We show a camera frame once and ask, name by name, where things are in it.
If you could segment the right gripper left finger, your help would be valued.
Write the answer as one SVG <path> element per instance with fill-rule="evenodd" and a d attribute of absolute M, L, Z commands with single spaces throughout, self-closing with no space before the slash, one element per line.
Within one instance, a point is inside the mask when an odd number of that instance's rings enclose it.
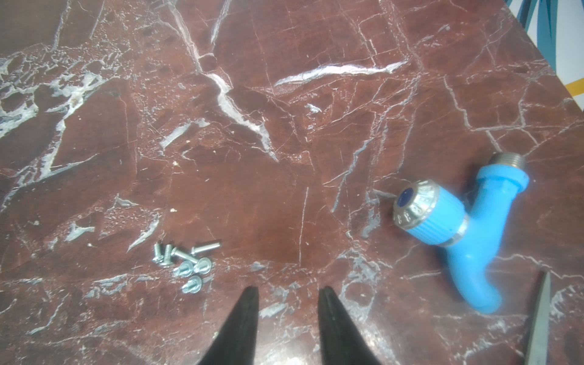
<path fill-rule="evenodd" d="M 259 323 L 259 289 L 243 290 L 199 364 L 254 364 Z"/>

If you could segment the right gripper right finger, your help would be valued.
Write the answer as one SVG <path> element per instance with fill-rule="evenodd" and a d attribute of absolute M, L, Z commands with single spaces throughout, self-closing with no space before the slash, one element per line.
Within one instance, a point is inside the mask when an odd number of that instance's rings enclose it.
<path fill-rule="evenodd" d="M 322 364 L 380 364 L 331 287 L 319 290 Z"/>

